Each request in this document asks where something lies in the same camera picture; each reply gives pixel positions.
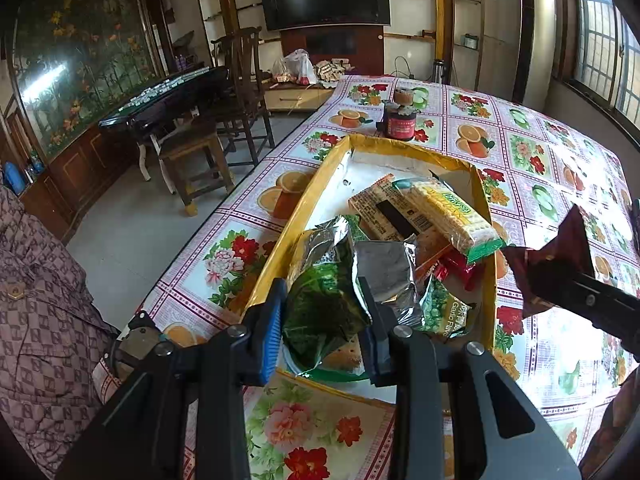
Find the wooden stool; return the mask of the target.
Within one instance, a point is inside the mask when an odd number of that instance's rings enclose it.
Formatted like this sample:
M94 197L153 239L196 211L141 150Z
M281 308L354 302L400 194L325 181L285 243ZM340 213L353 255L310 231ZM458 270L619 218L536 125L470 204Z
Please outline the wooden stool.
M160 147L160 162L174 185L184 212L189 217L198 214L198 197L235 188L234 177L228 165L216 132L184 130L164 141Z

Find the yellow taped foam box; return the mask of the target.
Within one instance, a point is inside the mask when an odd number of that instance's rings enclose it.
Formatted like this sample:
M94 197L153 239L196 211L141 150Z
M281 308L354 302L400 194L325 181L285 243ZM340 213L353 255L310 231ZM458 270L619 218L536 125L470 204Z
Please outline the yellow taped foam box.
M295 256L295 247L303 232L311 230L321 223L332 220L342 214L356 214L362 232L370 240L404 240L400 237L399 228L388 220L378 209L376 204L389 202L398 211L391 214L396 221L400 213L410 209L408 198L387 197L395 193L396 188L389 185L391 191L381 198L353 198L364 193L386 176L390 182L399 180L424 180L432 175L444 180L451 186L462 200L472 206L478 214L490 223L490 212L485 193L480 183L480 173L470 162L464 162L435 151L419 148L408 142L364 136L363 134L349 134L332 148L324 162L312 176L302 197L294 208L291 217L281 233L273 251L260 272L256 285L247 301L247 307L263 302L274 278L288 278L288 271ZM416 234L421 249L427 255L435 257L436 235L435 228L427 225L427 218L418 212L407 218ZM470 292L465 292L460 298L466 298L477 304L471 333L462 336L463 341L474 339L484 344L485 348L494 348L495 314L497 298L497 270L495 257L485 258L482 279L478 278L476 285ZM302 375L316 382L337 385L341 382L361 382L367 377L362 374L340 372L339 370L322 370L317 368L311 372L302 372L291 358L288 349L282 350L282 367L294 375Z

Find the floral fruit tablecloth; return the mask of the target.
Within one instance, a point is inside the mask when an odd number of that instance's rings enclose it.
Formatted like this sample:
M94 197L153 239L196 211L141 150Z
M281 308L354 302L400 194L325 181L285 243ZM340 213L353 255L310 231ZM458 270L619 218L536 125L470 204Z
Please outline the floral fruit tablecloth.
M478 92L348 76L175 258L63 479L634 479L617 157Z

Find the green yellow wafer pack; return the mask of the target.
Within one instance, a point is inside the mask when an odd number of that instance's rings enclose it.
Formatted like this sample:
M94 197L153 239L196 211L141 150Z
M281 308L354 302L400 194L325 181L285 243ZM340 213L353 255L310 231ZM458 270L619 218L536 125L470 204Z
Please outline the green yellow wafer pack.
M400 179L394 185L468 263L477 263L506 246L492 224L441 180Z

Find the red label jar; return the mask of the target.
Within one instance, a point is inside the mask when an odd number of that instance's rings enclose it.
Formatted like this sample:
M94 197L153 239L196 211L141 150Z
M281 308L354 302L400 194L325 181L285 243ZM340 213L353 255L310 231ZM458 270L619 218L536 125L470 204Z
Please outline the red label jar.
M384 102L382 119L376 123L376 131L386 138L411 141L416 128L416 108L410 88L396 88L393 97Z

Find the red white snack packet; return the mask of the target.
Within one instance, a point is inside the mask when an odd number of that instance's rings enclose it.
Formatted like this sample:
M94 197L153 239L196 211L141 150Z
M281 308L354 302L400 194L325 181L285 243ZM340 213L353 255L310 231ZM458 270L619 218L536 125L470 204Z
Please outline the red white snack packet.
M445 284L472 292L480 284L484 269L484 263L468 263L464 255L451 248L436 261L433 274Z

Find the white standing air conditioner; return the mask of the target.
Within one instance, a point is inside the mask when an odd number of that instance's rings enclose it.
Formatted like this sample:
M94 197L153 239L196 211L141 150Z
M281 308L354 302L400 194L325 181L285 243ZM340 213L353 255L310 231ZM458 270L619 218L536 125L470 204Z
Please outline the white standing air conditioner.
M556 36L555 0L520 0L520 41L512 101L532 110L546 104Z

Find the silver foil snack bag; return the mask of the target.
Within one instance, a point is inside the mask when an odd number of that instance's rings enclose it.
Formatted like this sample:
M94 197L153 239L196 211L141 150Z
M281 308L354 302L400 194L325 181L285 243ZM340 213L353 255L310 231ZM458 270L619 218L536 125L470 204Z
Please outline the silver foil snack bag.
M418 327L423 320L416 284L416 238L362 240L355 245L358 276L377 304L390 307L399 324Z

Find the floral painted glass cabinet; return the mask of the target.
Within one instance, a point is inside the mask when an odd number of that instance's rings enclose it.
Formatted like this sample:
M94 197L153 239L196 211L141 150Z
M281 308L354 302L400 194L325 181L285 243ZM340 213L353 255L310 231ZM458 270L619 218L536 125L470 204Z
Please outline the floral painted glass cabinet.
M139 0L24 0L12 65L47 159L155 76Z

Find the green yellow snack bag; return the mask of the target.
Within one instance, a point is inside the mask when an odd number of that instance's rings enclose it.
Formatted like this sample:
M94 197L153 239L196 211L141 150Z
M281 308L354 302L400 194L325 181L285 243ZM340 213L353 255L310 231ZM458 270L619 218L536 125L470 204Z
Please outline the green yellow snack bag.
M422 321L419 330L441 341L462 337L473 326L474 304L467 304L454 296L434 275L426 282L420 307Z

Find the dark red candy wrapper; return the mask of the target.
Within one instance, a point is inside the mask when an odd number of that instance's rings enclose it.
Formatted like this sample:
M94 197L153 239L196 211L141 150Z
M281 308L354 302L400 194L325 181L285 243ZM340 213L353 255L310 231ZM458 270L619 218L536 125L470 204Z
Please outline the dark red candy wrapper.
M506 246L502 250L523 296L523 318L558 307L583 316L584 292L575 292L576 278L594 278L584 218L577 205L543 248Z

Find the dark wooden chair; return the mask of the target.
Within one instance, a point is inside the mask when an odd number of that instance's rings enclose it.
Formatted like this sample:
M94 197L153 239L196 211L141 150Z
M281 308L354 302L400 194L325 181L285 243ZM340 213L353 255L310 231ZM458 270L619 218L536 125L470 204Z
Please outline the dark wooden chair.
M244 27L213 41L216 67L228 72L227 88L217 99L214 118L217 133L227 140L224 154L236 144L246 144L250 159L231 166L257 166L264 148L274 148L273 132L259 63L260 27Z

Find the large barred window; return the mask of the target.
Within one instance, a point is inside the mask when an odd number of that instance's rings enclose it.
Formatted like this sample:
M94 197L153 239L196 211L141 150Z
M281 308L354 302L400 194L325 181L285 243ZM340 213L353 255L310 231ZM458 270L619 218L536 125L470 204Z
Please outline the large barred window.
M562 78L639 140L639 39L614 0L561 0Z

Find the woman in brown jacket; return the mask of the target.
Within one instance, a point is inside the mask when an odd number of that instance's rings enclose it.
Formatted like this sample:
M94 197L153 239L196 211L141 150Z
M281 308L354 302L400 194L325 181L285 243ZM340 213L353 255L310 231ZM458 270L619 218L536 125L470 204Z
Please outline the woman in brown jacket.
M92 371L117 335L84 269L9 189L1 190L1 421L51 479L99 411Z

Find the white plastic bag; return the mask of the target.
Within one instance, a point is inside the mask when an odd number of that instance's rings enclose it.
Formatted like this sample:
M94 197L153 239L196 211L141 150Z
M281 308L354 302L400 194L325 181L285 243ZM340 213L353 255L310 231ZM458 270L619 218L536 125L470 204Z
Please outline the white plastic bag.
M278 58L273 63L271 75L277 82L292 82L305 87L318 82L314 64L304 49L296 49L284 58Z

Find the large silver foil bag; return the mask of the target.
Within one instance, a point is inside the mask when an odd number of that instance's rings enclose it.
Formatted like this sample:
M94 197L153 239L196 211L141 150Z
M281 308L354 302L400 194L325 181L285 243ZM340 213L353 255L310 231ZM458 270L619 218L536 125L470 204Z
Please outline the large silver foil bag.
M291 287L296 278L315 264L337 263L341 245L352 248L357 242L370 240L360 226L358 214L339 214L331 220L317 224L299 235L294 245L286 281Z

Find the small green snack packet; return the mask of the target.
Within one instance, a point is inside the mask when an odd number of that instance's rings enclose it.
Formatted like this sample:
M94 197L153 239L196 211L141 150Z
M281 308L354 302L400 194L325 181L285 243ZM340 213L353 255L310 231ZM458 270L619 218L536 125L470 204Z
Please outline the small green snack packet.
M372 323L351 262L314 264L288 292L283 341L302 372L318 367L331 352Z

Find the beige biscuit pack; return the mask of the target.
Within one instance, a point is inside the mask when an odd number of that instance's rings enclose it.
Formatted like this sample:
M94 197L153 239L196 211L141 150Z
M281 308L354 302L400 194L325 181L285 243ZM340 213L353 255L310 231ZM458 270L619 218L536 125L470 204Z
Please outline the beige biscuit pack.
M430 220L413 206L394 185L393 174L386 174L353 195L349 207L358 214L375 240L429 240L439 236Z

